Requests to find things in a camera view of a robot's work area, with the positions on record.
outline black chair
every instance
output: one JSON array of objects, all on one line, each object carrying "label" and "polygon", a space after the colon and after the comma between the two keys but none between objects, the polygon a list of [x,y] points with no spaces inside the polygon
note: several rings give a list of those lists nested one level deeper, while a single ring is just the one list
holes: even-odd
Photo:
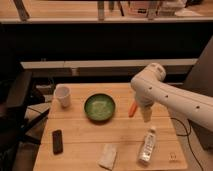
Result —
[{"label": "black chair", "polygon": [[34,84],[33,73],[24,70],[11,53],[6,34],[1,31],[0,27],[0,104],[5,110],[0,113],[0,170],[5,171],[12,170],[20,141],[40,144],[40,140],[26,133],[46,118],[49,109],[30,122],[25,119],[27,107],[43,103],[45,98]]}]

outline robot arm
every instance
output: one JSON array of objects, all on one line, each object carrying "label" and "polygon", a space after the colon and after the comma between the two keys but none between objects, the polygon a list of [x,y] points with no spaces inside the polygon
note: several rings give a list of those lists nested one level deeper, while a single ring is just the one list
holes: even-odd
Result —
[{"label": "robot arm", "polygon": [[165,84],[161,82],[165,76],[165,69],[152,63],[132,78],[138,106],[151,106],[157,101],[213,131],[213,98]]}]

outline white cup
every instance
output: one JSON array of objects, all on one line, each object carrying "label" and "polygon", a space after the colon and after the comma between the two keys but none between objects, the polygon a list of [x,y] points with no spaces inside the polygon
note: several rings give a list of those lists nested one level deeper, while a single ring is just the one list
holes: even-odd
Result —
[{"label": "white cup", "polygon": [[68,87],[57,87],[54,91],[54,96],[61,103],[62,107],[70,105],[70,89]]}]

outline black remote control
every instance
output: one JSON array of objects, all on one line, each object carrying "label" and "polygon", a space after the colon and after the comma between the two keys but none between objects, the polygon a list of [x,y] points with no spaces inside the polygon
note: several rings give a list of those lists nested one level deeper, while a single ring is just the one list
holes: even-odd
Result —
[{"label": "black remote control", "polygon": [[63,152],[62,131],[55,130],[52,132],[53,137],[53,153],[59,154]]}]

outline green bowl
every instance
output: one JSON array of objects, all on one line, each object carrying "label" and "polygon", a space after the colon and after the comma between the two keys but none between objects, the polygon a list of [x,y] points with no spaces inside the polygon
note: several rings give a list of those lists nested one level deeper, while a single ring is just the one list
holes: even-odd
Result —
[{"label": "green bowl", "polygon": [[106,94],[94,94],[86,100],[84,110],[89,119],[106,121],[115,112],[115,102]]}]

